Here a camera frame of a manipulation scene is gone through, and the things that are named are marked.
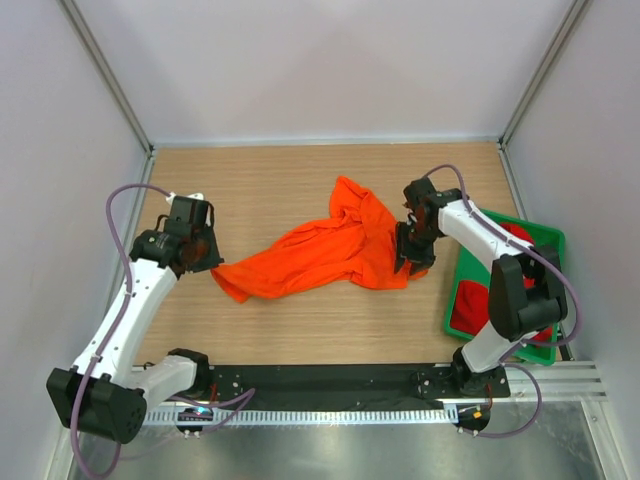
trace metal frame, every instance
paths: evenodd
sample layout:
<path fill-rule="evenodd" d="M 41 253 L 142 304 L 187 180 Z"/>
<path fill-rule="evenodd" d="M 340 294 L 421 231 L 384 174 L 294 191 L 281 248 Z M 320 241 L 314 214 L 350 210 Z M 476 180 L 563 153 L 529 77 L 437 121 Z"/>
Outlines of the metal frame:
<path fill-rule="evenodd" d="M 560 54 L 569 42 L 571 35 L 580 24 L 580 21 L 584 17 L 589 5 L 591 5 L 591 0 L 574 0 L 569 7 L 569 10 L 562 19 L 562 23 L 551 40 L 551 44 L 544 53 L 542 61 L 538 65 L 538 68 L 529 81 L 529 85 L 527 85 L 524 94 L 520 98 L 511 119 L 507 123 L 504 134 L 498 141 L 500 145 L 508 145 L 513 138 L 520 121 L 529 109 L 529 106 L 533 102 L 536 94 L 540 91 L 540 88 L 549 76 L 553 66 L 558 61 Z"/>
<path fill-rule="evenodd" d="M 151 155 L 153 150 L 153 146 L 147 137 L 142 125 L 138 121 L 138 117 L 136 116 L 129 100 L 127 100 L 127 96 L 124 94 L 122 87 L 120 87 L 120 83 L 118 79 L 113 74 L 107 59 L 105 58 L 98 42 L 96 41 L 93 33 L 89 29 L 82 12 L 78 8 L 75 0 L 57 0 L 60 8 L 67 16 L 67 19 L 71 23 L 73 30 L 76 32 L 80 39 L 80 43 L 85 47 L 85 50 L 94 65 L 98 70 L 98 74 L 104 80 L 105 86 L 107 90 L 113 95 L 113 99 L 116 102 L 116 105 L 120 108 L 120 111 L 124 115 L 125 119 L 129 123 L 131 130 L 133 130 L 134 135 L 142 145 L 142 148 L 146 152 L 147 155 Z"/>

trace cable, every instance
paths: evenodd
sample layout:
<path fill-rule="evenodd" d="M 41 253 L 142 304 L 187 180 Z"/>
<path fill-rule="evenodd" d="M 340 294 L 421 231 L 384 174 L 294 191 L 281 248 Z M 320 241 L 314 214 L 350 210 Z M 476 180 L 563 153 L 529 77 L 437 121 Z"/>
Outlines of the cable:
<path fill-rule="evenodd" d="M 460 190 L 462 191 L 462 202 L 464 203 L 464 206 L 467 209 L 467 211 L 469 212 L 469 214 L 480 225 L 482 225 L 489 232 L 493 233 L 500 240 L 506 242 L 509 245 L 512 245 L 517 250 L 521 251 L 522 253 L 524 253 L 524 254 L 528 255 L 529 257 L 533 258 L 535 261 L 537 261 L 537 262 L 541 263 L 542 265 L 544 265 L 548 270 L 551 271 L 551 273 L 553 273 L 558 278 L 558 280 L 560 280 L 562 285 L 564 285 L 564 287 L 569 292 L 569 295 L 571 296 L 571 300 L 573 301 L 573 304 L 574 304 L 575 309 L 576 309 L 576 323 L 575 323 L 575 325 L 573 327 L 573 330 L 571 331 L 571 333 L 569 335 L 567 335 L 565 338 L 563 338 L 559 342 L 541 342 L 541 341 L 533 340 L 533 339 L 524 339 L 524 340 L 522 340 L 522 342 L 526 343 L 526 344 L 529 344 L 529 345 L 535 345 L 537 347 L 561 347 L 562 345 L 566 345 L 569 342 L 571 342 L 574 338 L 576 338 L 576 336 L 578 335 L 578 333 L 580 333 L 580 330 L 582 329 L 582 306 L 581 306 L 581 304 L 580 304 L 580 302 L 578 300 L 578 294 L 576 293 L 575 289 L 573 288 L 573 285 L 571 285 L 571 283 L 569 282 L 567 277 L 565 277 L 564 274 L 560 270 L 558 270 L 555 267 L 555 265 L 553 265 L 551 262 L 549 262 L 546 258 L 541 257 L 540 255 L 538 255 L 536 252 L 534 252 L 530 248 L 528 248 L 528 247 L 526 247 L 524 245 L 521 245 L 518 242 L 512 241 L 508 236 L 504 235 L 500 230 L 498 230 L 493 225 L 491 225 L 491 223 L 487 222 L 478 212 L 476 212 L 473 209 L 473 207 L 471 206 L 471 203 L 469 203 L 469 197 L 467 196 L 467 189 L 465 187 L 464 179 L 462 178 L 462 173 L 460 173 L 460 170 L 458 170 L 458 168 L 455 165 L 451 165 L 451 164 L 446 163 L 446 164 L 440 165 L 438 167 L 432 168 L 431 170 L 429 170 L 427 173 L 424 174 L 423 178 L 427 178 L 432 173 L 437 172 L 438 170 L 441 170 L 443 168 L 449 168 L 449 169 L 453 170 L 453 172 L 456 174 L 456 177 L 458 177 L 458 183 L 460 184 Z M 515 350 L 519 349 L 520 348 L 520 344 L 515 345 L 515 347 L 516 348 L 514 350 L 510 351 L 509 354 L 511 354 Z"/>
<path fill-rule="evenodd" d="M 233 400 L 231 400 L 229 402 L 217 403 L 217 404 L 198 403 L 198 402 L 193 402 L 191 400 L 185 401 L 185 399 L 180 399 L 179 401 L 184 402 L 184 403 L 189 403 L 190 405 L 194 405 L 194 406 L 198 406 L 198 407 L 220 408 L 221 405 L 225 406 L 225 405 L 229 405 L 229 404 L 234 404 L 234 403 L 238 403 L 240 400 L 243 400 L 243 402 L 238 406 L 238 408 L 236 408 L 233 412 L 231 412 L 231 414 L 228 415 L 226 418 L 222 419 L 220 422 L 218 422 L 215 425 L 203 428 L 202 429 L 202 433 L 203 434 L 207 434 L 207 433 L 213 433 L 216 430 L 219 430 L 221 427 L 223 427 L 224 425 L 229 423 L 231 420 L 233 420 L 242 410 L 244 410 L 244 408 L 247 406 L 247 404 L 253 398 L 254 394 L 255 394 L 255 389 L 251 388 L 251 389 L 247 390 L 246 392 L 244 392 L 242 395 L 239 395 L 238 397 L 234 398 Z M 197 418 L 206 418 L 206 417 L 213 418 L 211 415 L 197 415 Z M 184 437 L 181 436 L 181 435 L 180 436 L 176 435 L 176 436 L 172 436 L 172 437 L 167 437 L 164 440 L 156 443 L 153 447 L 145 450 L 144 452 L 138 453 L 136 455 L 129 455 L 129 456 L 126 456 L 126 457 L 122 457 L 122 460 L 124 460 L 124 461 L 138 460 L 138 459 L 140 459 L 142 457 L 145 457 L 145 456 L 149 455 L 152 452 L 155 452 L 158 448 L 166 445 L 167 443 L 171 443 L 174 440 L 178 440 L 178 439 L 181 439 L 181 438 L 184 438 Z"/>
<path fill-rule="evenodd" d="M 538 416 L 540 415 L 540 409 L 542 408 L 542 391 L 540 390 L 540 384 L 538 384 L 538 381 L 535 379 L 533 374 L 529 370 L 524 368 L 522 365 L 519 365 L 517 363 L 505 363 L 504 366 L 510 367 L 510 368 L 516 368 L 522 371 L 527 377 L 529 377 L 529 380 L 531 380 L 531 383 L 533 383 L 533 388 L 536 389 L 537 401 L 536 401 L 536 409 L 533 412 L 533 415 L 531 416 L 531 418 L 527 421 L 527 423 L 525 423 L 519 428 L 516 428 L 515 430 L 512 430 L 511 432 L 484 433 L 484 432 L 478 432 L 475 430 L 469 430 L 468 428 L 463 428 L 463 427 L 460 427 L 458 431 L 463 431 L 465 433 L 473 435 L 474 437 L 492 438 L 492 439 L 509 438 L 524 432 L 527 428 L 533 425 L 535 421 L 538 419 Z"/>
<path fill-rule="evenodd" d="M 127 253 L 124 250 L 124 245 L 122 244 L 122 241 L 118 236 L 118 230 L 113 221 L 113 213 L 111 211 L 111 204 L 113 203 L 114 198 L 118 196 L 118 194 L 120 194 L 121 192 L 124 192 L 125 190 L 130 190 L 132 188 L 146 188 L 149 190 L 155 190 L 157 192 L 162 193 L 165 197 L 168 197 L 171 195 L 166 190 L 160 187 L 156 187 L 155 185 L 149 185 L 147 183 L 130 183 L 128 185 L 123 185 L 122 187 L 115 189 L 111 193 L 111 195 L 109 195 L 109 197 L 107 198 L 107 203 L 105 206 L 106 215 L 107 215 L 107 224 L 109 225 L 109 232 L 111 233 L 111 237 L 113 238 L 113 241 L 116 244 L 116 249 L 118 250 L 118 256 L 120 257 L 120 261 L 122 262 L 122 265 L 124 267 L 124 275 L 126 279 L 126 294 L 124 295 L 124 300 L 122 301 L 122 305 L 120 306 L 120 310 L 118 311 L 116 318 L 111 324 L 111 327 L 109 327 L 109 330 L 107 331 L 106 335 L 102 339 L 102 342 L 100 342 L 100 344 L 98 345 L 98 348 L 96 348 L 95 354 L 93 355 L 93 358 L 89 362 L 89 366 L 87 367 L 86 372 L 82 376 L 82 380 L 80 381 L 80 386 L 78 387 L 76 397 L 73 401 L 73 408 L 71 409 L 71 425 L 70 425 L 71 449 L 73 450 L 73 454 L 75 456 L 76 462 L 78 462 L 78 466 L 80 467 L 80 470 L 82 470 L 82 472 L 91 480 L 103 480 L 107 478 L 109 475 L 111 475 L 111 473 L 113 473 L 113 471 L 115 470 L 116 465 L 118 464 L 118 458 L 120 457 L 121 445 L 118 443 L 116 445 L 116 451 L 113 455 L 113 460 L 111 461 L 111 465 L 109 465 L 107 470 L 105 470 L 102 473 L 96 473 L 93 470 L 91 470 L 89 468 L 89 465 L 87 465 L 86 460 L 82 456 L 82 452 L 80 450 L 80 442 L 78 440 L 78 420 L 80 417 L 80 406 L 82 404 L 82 398 L 84 397 L 84 393 L 87 390 L 87 385 L 89 384 L 91 373 L 93 372 L 93 369 L 96 367 L 96 364 L 98 363 L 100 356 L 102 355 L 102 352 L 104 352 L 104 349 L 107 347 L 109 340 L 111 340 L 111 337 L 113 337 L 113 334 L 115 333 L 116 329 L 120 325 L 120 322 L 122 321 L 122 318 L 124 317 L 124 314 L 126 313 L 127 308 L 129 307 L 129 302 L 131 301 L 131 294 L 133 293 L 133 273 L 131 272 L 131 266 L 129 265 L 129 258 L 127 256 Z"/>

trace red cloth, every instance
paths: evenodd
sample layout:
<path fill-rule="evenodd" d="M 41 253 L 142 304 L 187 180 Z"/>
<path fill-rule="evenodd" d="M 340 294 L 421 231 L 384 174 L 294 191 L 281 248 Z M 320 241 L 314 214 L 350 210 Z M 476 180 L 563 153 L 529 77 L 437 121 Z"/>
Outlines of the red cloth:
<path fill-rule="evenodd" d="M 509 233 L 530 243 L 533 239 L 527 231 L 509 223 L 500 225 Z M 524 279 L 527 288 L 533 286 L 532 279 Z M 458 331 L 477 335 L 489 321 L 489 289 L 471 280 L 462 280 L 458 284 L 456 300 L 451 314 L 451 327 Z M 535 340 L 547 342 L 551 339 L 551 327 L 533 337 Z"/>
<path fill-rule="evenodd" d="M 211 271 L 213 278 L 237 302 L 278 298 L 337 280 L 379 290 L 407 286 L 408 262 L 393 273 L 396 219 L 371 190 L 339 177 L 329 216 L 295 228 L 241 262 L 220 265 Z"/>

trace black mounting plate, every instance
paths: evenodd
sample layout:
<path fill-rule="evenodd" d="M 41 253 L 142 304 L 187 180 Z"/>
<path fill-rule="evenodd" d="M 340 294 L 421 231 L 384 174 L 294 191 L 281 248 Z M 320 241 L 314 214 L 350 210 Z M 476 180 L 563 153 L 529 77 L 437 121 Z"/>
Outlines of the black mounting plate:
<path fill-rule="evenodd" d="M 255 388 L 251 410 L 401 411 L 442 408 L 439 400 L 470 397 L 456 388 L 450 365 L 216 365 L 218 400 Z M 504 370 L 490 379 L 493 398 L 510 396 Z"/>

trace green tray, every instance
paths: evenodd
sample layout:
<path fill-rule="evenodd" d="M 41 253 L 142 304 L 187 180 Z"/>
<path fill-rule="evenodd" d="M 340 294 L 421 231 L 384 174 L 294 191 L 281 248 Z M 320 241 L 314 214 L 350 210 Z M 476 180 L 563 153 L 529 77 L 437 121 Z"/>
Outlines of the green tray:
<path fill-rule="evenodd" d="M 531 222 L 525 222 L 524 220 L 520 220 L 518 218 L 501 215 L 499 213 L 491 212 L 488 210 L 482 211 L 491 220 L 498 224 L 511 223 L 521 226 L 529 233 L 529 235 L 531 235 L 531 238 L 533 238 L 533 242 L 535 245 L 554 246 L 558 250 L 560 256 L 560 265 L 564 263 L 565 238 L 564 234 L 560 230 L 544 227 L 542 225 Z M 449 298 L 449 305 L 445 314 L 444 330 L 447 334 L 454 337 L 464 338 L 466 340 L 471 340 L 473 338 L 473 335 L 462 332 L 460 330 L 456 330 L 455 328 L 451 327 L 451 315 L 453 314 L 453 305 L 456 300 L 456 294 L 458 293 L 458 285 L 462 280 L 471 280 L 489 287 L 490 278 L 491 275 L 482 266 L 480 261 L 473 255 L 471 255 L 471 253 L 466 248 L 460 248 L 460 253 L 458 255 L 458 264 L 456 266 L 455 278 L 453 281 L 453 289 L 451 290 L 451 297 Z M 551 335 L 551 341 L 555 342 L 557 340 L 557 336 L 558 329 L 555 328 Z M 514 356 L 530 362 L 539 363 L 541 365 L 553 365 L 556 359 L 555 350 L 555 348 L 527 345 L 526 347 L 520 349 L 517 353 L 515 353 Z"/>

